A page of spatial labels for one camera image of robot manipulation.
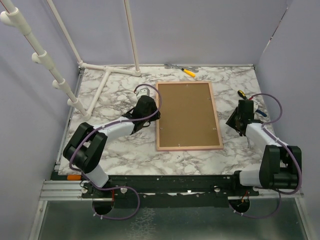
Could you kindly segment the pink picture frame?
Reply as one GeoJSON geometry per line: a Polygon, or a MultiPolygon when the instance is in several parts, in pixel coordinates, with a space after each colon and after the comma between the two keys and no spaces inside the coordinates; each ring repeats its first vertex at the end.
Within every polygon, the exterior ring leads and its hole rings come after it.
{"type": "Polygon", "coordinates": [[[160,119],[156,122],[157,151],[224,148],[211,82],[157,82],[156,88],[160,106],[160,119]]]}

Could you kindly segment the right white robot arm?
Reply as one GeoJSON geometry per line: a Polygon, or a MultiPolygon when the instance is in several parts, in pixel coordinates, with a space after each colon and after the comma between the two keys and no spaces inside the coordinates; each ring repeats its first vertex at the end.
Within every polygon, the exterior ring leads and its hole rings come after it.
{"type": "Polygon", "coordinates": [[[295,192],[302,184],[302,151],[268,131],[261,120],[255,119],[255,111],[252,100],[240,99],[226,122],[263,153],[259,169],[236,171],[234,174],[238,178],[230,182],[229,189],[236,196],[242,195],[248,187],[295,192]]]}

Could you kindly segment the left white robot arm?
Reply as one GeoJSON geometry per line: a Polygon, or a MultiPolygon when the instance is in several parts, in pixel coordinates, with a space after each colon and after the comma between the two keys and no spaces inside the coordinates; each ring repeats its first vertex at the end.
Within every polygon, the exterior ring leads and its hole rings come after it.
{"type": "Polygon", "coordinates": [[[75,165],[94,185],[97,196],[106,197],[111,190],[109,176],[100,165],[105,145],[120,137],[133,135],[160,118],[155,100],[147,95],[138,98],[134,108],[117,120],[93,126],[81,123],[63,150],[63,157],[75,165]]]}

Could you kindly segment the clear tester screwdriver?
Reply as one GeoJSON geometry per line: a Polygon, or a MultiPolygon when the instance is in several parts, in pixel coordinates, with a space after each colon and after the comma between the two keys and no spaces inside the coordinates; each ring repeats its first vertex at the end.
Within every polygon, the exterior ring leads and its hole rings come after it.
{"type": "Polygon", "coordinates": [[[247,146],[248,146],[248,148],[250,149],[251,148],[251,142],[250,142],[250,139],[248,138],[248,137],[246,137],[247,138],[247,146]]]}

